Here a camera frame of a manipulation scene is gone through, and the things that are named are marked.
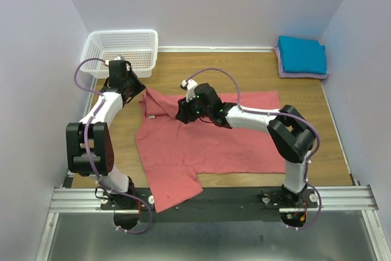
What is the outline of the pink t shirt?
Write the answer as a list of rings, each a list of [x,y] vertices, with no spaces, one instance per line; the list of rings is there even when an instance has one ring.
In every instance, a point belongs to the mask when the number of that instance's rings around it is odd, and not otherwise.
[[[179,99],[147,89],[139,101],[142,125],[135,141],[156,212],[200,194],[198,174],[285,172],[268,134],[199,120],[183,124],[175,118]]]

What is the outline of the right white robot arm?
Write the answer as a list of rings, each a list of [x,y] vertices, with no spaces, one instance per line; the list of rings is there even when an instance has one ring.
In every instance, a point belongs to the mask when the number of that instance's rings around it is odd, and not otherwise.
[[[178,101],[176,119],[187,124],[207,118],[217,127],[243,128],[270,135],[279,155],[285,160],[285,179],[281,200],[288,207],[302,202],[309,186],[307,173],[311,157],[320,147],[320,136],[297,109],[256,109],[238,102],[223,102],[208,83],[184,80],[186,96]]]

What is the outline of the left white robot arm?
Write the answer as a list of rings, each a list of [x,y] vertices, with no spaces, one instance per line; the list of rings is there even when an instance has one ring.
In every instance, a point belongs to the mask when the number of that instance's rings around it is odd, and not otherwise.
[[[101,90],[82,87],[77,82],[81,67],[98,61],[109,70]],[[68,169],[84,177],[93,177],[103,189],[106,200],[114,200],[122,209],[131,208],[136,203],[139,208],[148,208],[144,200],[136,196],[132,179],[115,166],[114,148],[109,127],[123,107],[133,100],[146,87],[132,71],[131,63],[121,57],[111,61],[97,57],[82,61],[74,74],[76,86],[98,96],[92,109],[77,123],[69,123],[65,129]]]

